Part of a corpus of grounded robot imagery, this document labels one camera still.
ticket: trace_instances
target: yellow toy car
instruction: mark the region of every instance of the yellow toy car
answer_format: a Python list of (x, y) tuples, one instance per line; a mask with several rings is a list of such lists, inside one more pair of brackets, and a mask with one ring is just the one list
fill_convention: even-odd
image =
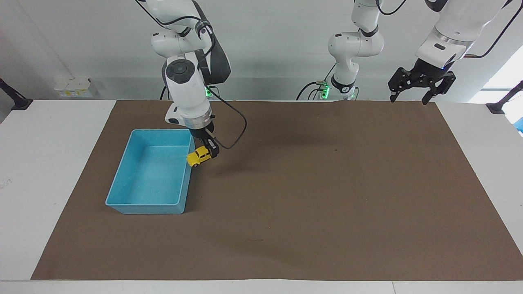
[(205, 146), (202, 146), (187, 156), (187, 163), (189, 163), (191, 167), (197, 167), (211, 158), (209, 150), (207, 150)]

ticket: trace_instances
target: wall socket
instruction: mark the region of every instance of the wall socket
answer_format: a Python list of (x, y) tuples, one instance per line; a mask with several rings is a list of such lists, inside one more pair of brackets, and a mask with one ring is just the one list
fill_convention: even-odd
[(90, 78), (58, 81), (54, 90), (59, 98), (93, 98), (98, 92)]

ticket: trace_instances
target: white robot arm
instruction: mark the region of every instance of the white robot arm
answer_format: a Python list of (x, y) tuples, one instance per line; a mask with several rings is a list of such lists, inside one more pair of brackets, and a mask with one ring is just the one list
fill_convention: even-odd
[(165, 29), (153, 35), (154, 51), (166, 58), (162, 77), (173, 97), (165, 120), (185, 126), (212, 158), (220, 152), (214, 138), (206, 87), (225, 82), (229, 61), (198, 3), (192, 0), (138, 0)]
[(474, 45), (483, 28), (511, 0), (425, 0), (440, 17), (416, 53), (418, 60), (407, 71), (399, 68), (389, 81), (391, 102), (413, 87), (429, 88), (423, 97), (427, 104), (438, 94), (445, 94), (456, 76), (449, 71), (455, 61), (463, 58)]
[(328, 85), (331, 95), (338, 99), (347, 99), (353, 90), (359, 71), (353, 58), (375, 56), (383, 50), (383, 36), (378, 31), (379, 15), (376, 0), (355, 0), (352, 21), (359, 30), (338, 33), (329, 40), (328, 51), (336, 59), (336, 70)]

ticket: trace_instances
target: brown paper sheet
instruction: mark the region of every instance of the brown paper sheet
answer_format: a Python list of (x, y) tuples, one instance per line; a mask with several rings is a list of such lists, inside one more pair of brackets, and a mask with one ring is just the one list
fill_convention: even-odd
[[(234, 103), (231, 151), (192, 171), (186, 213), (105, 206), (133, 129), (167, 102), (119, 101), (33, 279), (523, 280), (523, 257), (436, 105)], [(242, 121), (213, 103), (216, 134)]]

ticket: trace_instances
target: blue plastic bin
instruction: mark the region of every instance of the blue plastic bin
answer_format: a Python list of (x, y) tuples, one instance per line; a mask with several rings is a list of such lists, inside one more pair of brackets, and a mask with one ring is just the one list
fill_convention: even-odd
[(105, 204), (123, 214), (180, 214), (195, 149), (189, 130), (134, 130)]

